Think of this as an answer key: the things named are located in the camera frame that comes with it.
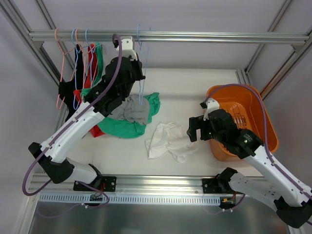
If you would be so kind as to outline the light blue wire hanger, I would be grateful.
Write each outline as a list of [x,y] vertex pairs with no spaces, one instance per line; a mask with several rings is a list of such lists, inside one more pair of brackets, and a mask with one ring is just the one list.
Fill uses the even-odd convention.
[[[137,37],[137,42],[139,46],[139,60],[142,62],[143,74],[146,75],[150,46],[149,46],[149,43],[147,43],[147,52],[146,52],[146,55],[143,56],[142,54],[143,41],[141,40],[140,27],[141,27],[140,24],[138,24],[136,27],[136,37]],[[140,106],[143,105],[144,88],[145,88],[145,80],[143,79],[142,81],[139,82],[139,104]]]

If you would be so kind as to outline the white tank top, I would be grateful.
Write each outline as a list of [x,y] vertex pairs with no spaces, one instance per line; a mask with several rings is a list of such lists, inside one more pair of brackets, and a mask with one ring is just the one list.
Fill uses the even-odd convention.
[[157,125],[152,138],[145,140],[145,147],[149,160],[172,156],[178,163],[186,162],[197,151],[197,147],[176,123]]

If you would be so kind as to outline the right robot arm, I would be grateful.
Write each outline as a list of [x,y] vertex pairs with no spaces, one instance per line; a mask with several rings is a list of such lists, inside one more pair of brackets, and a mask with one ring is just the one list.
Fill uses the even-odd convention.
[[222,193],[239,192],[273,209],[278,217],[293,228],[300,228],[312,216],[312,189],[292,175],[251,130],[240,129],[223,109],[204,116],[189,118],[187,135],[191,142],[214,139],[232,154],[257,169],[269,182],[265,186],[232,168],[216,175],[213,185]]

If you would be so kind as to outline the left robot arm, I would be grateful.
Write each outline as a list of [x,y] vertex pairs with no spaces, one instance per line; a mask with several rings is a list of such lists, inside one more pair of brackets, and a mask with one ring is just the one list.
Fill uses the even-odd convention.
[[53,183],[73,179],[83,182],[91,191],[100,188],[100,172],[95,166],[75,162],[67,156],[91,128],[125,101],[133,84],[144,78],[139,59],[112,59],[102,80],[89,91],[64,125],[50,139],[29,146],[29,151]]

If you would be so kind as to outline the grey tank top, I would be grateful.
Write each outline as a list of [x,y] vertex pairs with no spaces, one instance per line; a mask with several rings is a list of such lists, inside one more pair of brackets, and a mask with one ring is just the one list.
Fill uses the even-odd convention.
[[109,118],[114,120],[126,120],[140,125],[148,124],[150,104],[145,97],[130,95],[120,106],[112,111]]

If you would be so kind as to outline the black tank top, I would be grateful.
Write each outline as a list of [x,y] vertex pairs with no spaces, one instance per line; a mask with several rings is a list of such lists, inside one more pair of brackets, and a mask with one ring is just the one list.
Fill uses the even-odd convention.
[[66,121],[75,113],[76,110],[73,108],[73,87],[74,87],[74,81],[62,81],[60,83],[59,88],[58,88],[58,93],[60,94],[60,98],[65,98],[64,103],[66,104],[68,108],[68,115],[66,117]]

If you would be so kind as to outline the red tank top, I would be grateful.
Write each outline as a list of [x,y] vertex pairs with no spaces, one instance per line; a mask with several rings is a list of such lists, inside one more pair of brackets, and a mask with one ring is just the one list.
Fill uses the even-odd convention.
[[[83,91],[86,91],[86,89],[90,89],[91,86],[94,84],[97,75],[98,75],[98,58],[97,58],[97,52],[96,52],[96,46],[97,44],[90,44],[91,48],[88,47],[88,72],[83,84]],[[91,130],[91,135],[96,138],[99,136],[104,135],[100,128],[96,125]]]

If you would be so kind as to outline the orange plastic basket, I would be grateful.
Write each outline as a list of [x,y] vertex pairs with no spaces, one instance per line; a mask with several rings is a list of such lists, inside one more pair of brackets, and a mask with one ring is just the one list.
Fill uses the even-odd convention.
[[249,85],[213,86],[207,91],[207,97],[215,99],[219,107],[230,113],[238,128],[249,129],[259,138],[268,137],[270,152],[274,153],[279,141],[269,115],[266,114],[267,132],[264,132],[264,120],[259,92]]

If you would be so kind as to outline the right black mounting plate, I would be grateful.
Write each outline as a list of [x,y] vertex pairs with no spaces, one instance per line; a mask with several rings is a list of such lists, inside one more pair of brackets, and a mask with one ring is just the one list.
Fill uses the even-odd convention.
[[222,193],[222,190],[220,189],[216,178],[203,178],[201,182],[202,182],[203,194],[221,194]]

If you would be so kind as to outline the black mounting plate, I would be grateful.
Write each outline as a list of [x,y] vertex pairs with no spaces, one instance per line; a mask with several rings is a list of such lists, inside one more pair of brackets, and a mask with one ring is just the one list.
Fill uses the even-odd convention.
[[202,182],[203,194],[221,194],[222,193],[222,190],[220,189],[216,178],[203,178],[201,182]]
[[116,191],[117,178],[115,176],[103,176],[98,175],[94,181],[90,184],[84,184],[79,181],[74,182],[74,191],[103,191],[103,192],[115,192]]

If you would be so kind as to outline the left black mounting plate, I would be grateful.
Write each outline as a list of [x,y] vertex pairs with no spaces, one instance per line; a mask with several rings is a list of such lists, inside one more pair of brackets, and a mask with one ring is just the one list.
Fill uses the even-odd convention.
[[115,176],[103,176],[98,175],[94,181],[90,184],[84,184],[79,181],[74,182],[74,191],[103,191],[103,192],[115,192],[116,191],[117,178]]

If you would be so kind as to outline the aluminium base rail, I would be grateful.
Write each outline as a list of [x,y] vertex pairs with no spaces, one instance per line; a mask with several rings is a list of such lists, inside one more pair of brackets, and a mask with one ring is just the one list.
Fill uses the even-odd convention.
[[[203,194],[203,178],[215,178],[215,176],[158,176],[158,175],[106,175],[117,178],[116,191],[122,194]],[[27,191],[33,193],[47,180],[46,174],[32,176]],[[260,185],[269,186],[269,182],[263,177],[248,177],[247,182],[257,182]],[[60,184],[49,182],[42,192],[69,192],[73,191],[74,181],[68,180]]]

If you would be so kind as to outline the aluminium hanging rail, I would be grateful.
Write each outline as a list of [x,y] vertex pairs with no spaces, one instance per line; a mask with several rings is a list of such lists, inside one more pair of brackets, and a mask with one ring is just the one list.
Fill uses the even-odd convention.
[[33,41],[110,41],[116,33],[121,37],[133,37],[141,42],[195,42],[238,44],[289,44],[304,45],[310,36],[306,33],[224,33],[224,32],[174,32],[136,30],[33,30],[29,36]]

